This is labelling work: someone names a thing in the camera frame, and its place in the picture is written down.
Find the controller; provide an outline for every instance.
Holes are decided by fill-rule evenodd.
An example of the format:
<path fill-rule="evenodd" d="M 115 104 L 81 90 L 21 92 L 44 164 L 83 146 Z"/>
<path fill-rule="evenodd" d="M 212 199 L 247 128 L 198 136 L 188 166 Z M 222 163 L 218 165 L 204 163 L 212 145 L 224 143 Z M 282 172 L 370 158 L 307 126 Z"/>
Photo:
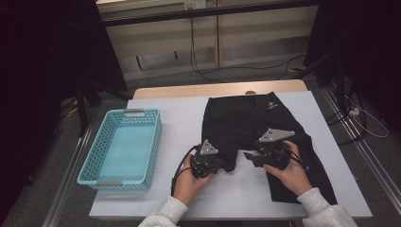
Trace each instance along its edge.
<path fill-rule="evenodd" d="M 270 144 L 261 144 L 259 152 L 262 154 L 250 154 L 244 152 L 245 157 L 253 162 L 255 167 L 263 167 L 267 164 L 278 169 L 285 169 L 290 161 L 291 151 L 286 143 L 277 141 Z"/>
<path fill-rule="evenodd" d="M 294 131 L 268 129 L 262 137 L 253 143 L 253 149 L 260 154 L 244 152 L 245 157 L 253 162 L 255 167 L 267 164 L 278 169 L 285 169 L 291 159 L 291 151 L 283 139 L 294 135 Z"/>
<path fill-rule="evenodd" d="M 205 140 L 191 158 L 192 174 L 196 179 L 205 178 L 211 173 L 218 173 L 225 161 L 218 157 L 218 149 Z"/>

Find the hand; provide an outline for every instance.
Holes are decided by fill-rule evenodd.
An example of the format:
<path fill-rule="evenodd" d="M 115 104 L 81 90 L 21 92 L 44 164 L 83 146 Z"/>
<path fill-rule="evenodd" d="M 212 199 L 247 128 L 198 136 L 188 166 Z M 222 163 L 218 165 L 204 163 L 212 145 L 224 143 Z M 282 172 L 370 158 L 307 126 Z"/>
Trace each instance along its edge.
<path fill-rule="evenodd" d="M 284 141 L 289 149 L 292 150 L 296 155 L 299 155 L 298 147 L 289 142 Z M 306 191 L 312 188 L 309 180 L 306 177 L 306 173 L 301 165 L 294 160 L 290 160 L 288 166 L 284 170 L 280 170 L 276 167 L 264 165 L 263 166 L 271 175 L 280 179 L 286 188 L 291 190 L 295 195 L 301 196 Z"/>
<path fill-rule="evenodd" d="M 174 198 L 182 201 L 186 206 L 188 206 L 192 199 L 194 199 L 198 195 L 201 189 L 210 182 L 213 175 L 209 174 L 205 178 L 196 179 L 192 175 L 192 171 L 190 168 L 191 157 L 191 154 L 188 155 L 188 157 L 186 157 L 185 161 L 183 162 L 183 168 L 180 170 L 182 171 L 182 173 L 177 179 L 174 190 Z"/>

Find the black cable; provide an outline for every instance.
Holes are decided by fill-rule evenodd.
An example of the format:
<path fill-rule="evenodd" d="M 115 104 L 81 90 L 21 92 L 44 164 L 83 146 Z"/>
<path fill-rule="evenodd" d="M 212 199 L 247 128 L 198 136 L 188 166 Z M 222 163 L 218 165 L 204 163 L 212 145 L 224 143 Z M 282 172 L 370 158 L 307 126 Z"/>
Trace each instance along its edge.
<path fill-rule="evenodd" d="M 195 55 L 195 39 L 194 39 L 195 29 L 194 29 L 194 19 L 193 19 L 193 18 L 190 18 L 189 20 L 190 20 L 190 22 L 191 22 L 191 66 L 192 66 L 192 69 L 193 69 L 196 73 L 198 73 L 201 77 L 203 77 L 204 79 L 208 79 L 208 80 L 212 80 L 212 81 L 217 81 L 217 82 L 225 83 L 225 81 L 220 80 L 220 79 L 210 79 L 210 78 L 207 78 L 207 77 L 200 71 L 200 69 L 198 68 L 197 58 L 196 58 L 196 55 Z"/>
<path fill-rule="evenodd" d="M 180 164 L 178 165 L 177 170 L 176 170 L 176 172 L 175 172 L 175 174 L 174 174 L 174 177 L 173 177 L 173 179 L 171 180 L 171 196 L 174 196 L 175 183 L 177 182 L 177 179 L 178 179 L 178 177 L 180 176 L 180 174 L 181 174 L 183 171 L 187 170 L 188 168 L 191 168 L 191 167 L 188 167 L 188 168 L 186 168 L 186 169 L 184 169 L 183 171 L 180 172 L 180 169 L 181 169 L 181 166 L 183 165 L 183 162 L 185 162 L 186 157 L 188 157 L 188 155 L 191 153 L 192 150 L 198 149 L 198 148 L 199 148 L 199 146 L 194 146 L 194 147 L 192 147 L 192 148 L 184 155 L 183 159 L 181 160 Z"/>
<path fill-rule="evenodd" d="M 303 57 L 303 56 L 304 56 L 304 55 L 298 55 L 297 57 L 294 57 L 294 58 L 290 59 L 289 61 L 287 61 L 287 63 L 286 63 L 286 70 L 284 71 L 284 74 L 281 75 L 280 77 L 278 77 L 276 80 L 281 79 L 283 76 L 285 76 L 285 75 L 287 74 L 288 65 L 289 65 L 290 62 L 292 62 L 292 61 L 294 61 L 294 60 L 296 60 L 296 59 L 298 59 L 298 58 L 301 58 L 301 57 Z"/>
<path fill-rule="evenodd" d="M 266 66 L 266 67 L 250 67 L 250 66 L 230 66 L 230 67 L 222 67 L 222 68 L 217 68 L 217 69 L 212 69 L 210 71 L 207 72 L 201 72 L 201 70 L 198 68 L 198 64 L 197 64 L 197 59 L 196 59 L 196 54 L 195 54 L 195 38 L 194 38 L 194 33 L 195 33 L 195 28 L 194 28 L 194 20 L 193 18 L 190 18 L 190 22 L 191 22 L 191 66 L 192 69 L 198 73 L 199 75 L 201 75 L 204 79 L 209 79 L 209 80 L 213 80 L 213 81 L 217 81 L 217 82 L 222 82 L 222 83 L 226 83 L 226 81 L 220 80 L 220 79 L 210 79 L 208 77 L 205 76 L 205 74 L 210 74 L 219 70 L 224 70 L 224 69 L 271 69 L 271 68 L 276 68 L 276 67 L 280 67 L 285 65 L 286 66 L 286 70 L 284 72 L 283 75 L 281 75 L 280 77 L 278 77 L 276 80 L 281 79 L 283 76 L 286 75 L 287 70 L 288 70 L 288 65 L 301 57 L 304 57 L 305 54 L 302 55 L 298 55 L 288 61 L 285 61 L 283 63 L 277 64 L 277 65 L 273 65 L 273 66 Z"/>
<path fill-rule="evenodd" d="M 360 98 L 360 95 L 359 95 L 357 92 L 355 92 L 355 94 L 356 94 L 356 96 L 357 96 L 358 104 L 359 104 L 360 108 L 363 109 L 363 103 L 362 103 L 362 100 L 361 100 L 361 98 Z M 361 122 L 362 122 L 363 128 L 368 129 L 368 125 L 367 125 L 367 121 L 366 121 L 366 114 L 365 114 L 365 112 L 360 113 L 360 114 L 359 114 L 359 118 L 360 118 L 360 120 L 361 120 Z M 348 141 L 345 141 L 345 142 L 338 143 L 338 145 L 339 145 L 339 146 L 342 146 L 342 145 L 348 145 L 348 144 L 354 143 L 354 142 L 356 142 L 356 141 L 362 139 L 365 135 L 366 135 L 366 130 L 363 130 L 363 131 L 362 131 L 357 137 L 355 137 L 354 139 L 351 139 L 351 140 L 348 140 Z"/>
<path fill-rule="evenodd" d="M 296 158 L 294 158 L 292 155 L 287 155 L 287 154 L 284 153 L 283 151 L 280 151 L 280 150 L 277 150 L 277 149 L 271 149 L 271 151 L 274 151 L 274 152 L 276 152 L 277 154 L 284 155 L 284 156 L 288 157 L 289 159 L 294 160 L 296 163 L 298 163 L 299 165 L 301 165 L 301 167 L 304 169 L 304 171 L 307 171 L 307 170 L 309 169 L 309 167 L 308 167 L 308 166 L 305 166 L 304 163 L 301 161 L 301 158 L 300 158 L 296 153 L 294 153 L 292 150 L 290 150 L 290 149 L 289 149 L 289 151 L 290 151 L 292 154 L 294 154 L 294 155 L 296 156 Z"/>

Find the black clothing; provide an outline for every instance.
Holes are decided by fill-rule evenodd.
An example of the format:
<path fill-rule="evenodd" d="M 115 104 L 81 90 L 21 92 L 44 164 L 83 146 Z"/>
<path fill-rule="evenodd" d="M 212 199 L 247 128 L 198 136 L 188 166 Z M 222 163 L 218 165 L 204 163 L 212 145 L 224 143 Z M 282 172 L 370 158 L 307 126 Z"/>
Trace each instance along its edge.
<path fill-rule="evenodd" d="M 308 166 L 307 176 L 312 186 L 319 187 L 330 204 L 336 197 L 323 165 L 313 150 L 312 140 L 275 93 L 257 96 L 226 96 L 209 98 L 202 122 L 202 141 L 208 140 L 226 161 L 227 172 L 235 169 L 239 149 L 253 149 L 253 142 L 268 129 L 295 131 L 287 140 L 298 146 L 300 156 Z M 299 203 L 279 179 L 267 173 L 273 201 Z"/>

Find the gray carpet floor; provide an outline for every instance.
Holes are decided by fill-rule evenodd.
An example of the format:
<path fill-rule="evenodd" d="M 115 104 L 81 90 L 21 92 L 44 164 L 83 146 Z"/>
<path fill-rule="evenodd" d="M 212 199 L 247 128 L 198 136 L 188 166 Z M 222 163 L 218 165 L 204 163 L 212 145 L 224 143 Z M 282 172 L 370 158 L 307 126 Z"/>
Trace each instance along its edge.
<path fill-rule="evenodd" d="M 241 67 L 268 67 L 280 64 L 284 61 L 269 61 L 260 63 L 250 63 L 241 65 Z M 301 66 L 302 58 L 292 61 L 288 68 Z M 218 79 L 224 82 L 240 81 L 258 81 L 273 79 L 289 79 L 294 75 L 286 72 L 286 65 L 270 69 L 251 69 L 251 68 L 231 68 L 221 69 L 213 73 L 204 74 L 210 79 Z M 210 80 L 202 77 L 195 72 L 186 72 L 169 76 L 156 77 L 151 79 L 136 79 L 127 81 L 129 91 L 127 94 L 133 94 L 134 91 L 142 87 L 159 87 L 171 85 L 204 84 L 216 83 L 216 80 Z M 318 87 L 315 76 L 304 78 L 308 90 L 312 91 L 323 116 L 329 116 L 334 113 L 332 108 Z M 100 94 L 103 103 L 100 108 L 88 107 L 89 118 L 94 121 L 94 130 L 99 127 L 104 114 L 111 109 L 123 109 L 127 102 L 115 99 L 108 94 Z M 369 100 L 363 99 L 365 110 L 373 116 L 379 117 L 376 109 L 370 105 Z M 368 118 L 370 131 L 383 133 L 381 127 L 371 118 Z M 330 127 L 335 139 L 338 142 L 349 140 L 341 124 L 334 124 Z M 398 167 L 401 163 L 401 135 L 389 127 L 389 136 L 386 138 L 377 138 L 367 133 L 364 140 L 371 147 L 376 157 L 387 169 L 396 183 L 401 182 L 401 169 Z M 37 171 L 33 174 L 33 184 L 27 185 L 17 202 L 11 208 L 3 226 L 42 226 L 52 201 L 57 194 L 59 186 L 63 180 L 64 173 L 68 168 L 78 143 L 79 121 L 78 115 L 61 118 L 60 124 L 56 130 L 54 138 L 49 145 L 47 154 L 43 159 Z M 357 184 L 368 202 L 373 213 L 372 218 L 357 220 L 358 226 L 401 226 L 401 216 L 392 205 L 386 192 L 375 178 L 375 175 L 368 167 L 355 144 L 340 146 L 340 150 L 351 168 L 357 176 Z M 79 160 L 79 169 L 83 160 Z M 73 183 L 66 203 L 63 205 L 57 226 L 137 226 L 139 221 L 104 221 L 88 217 L 93 199 L 96 195 L 95 190 L 89 187 Z M 284 226 L 282 222 L 270 221 L 244 221 L 242 226 Z M 183 221 L 182 226 L 217 226 L 213 221 Z"/>

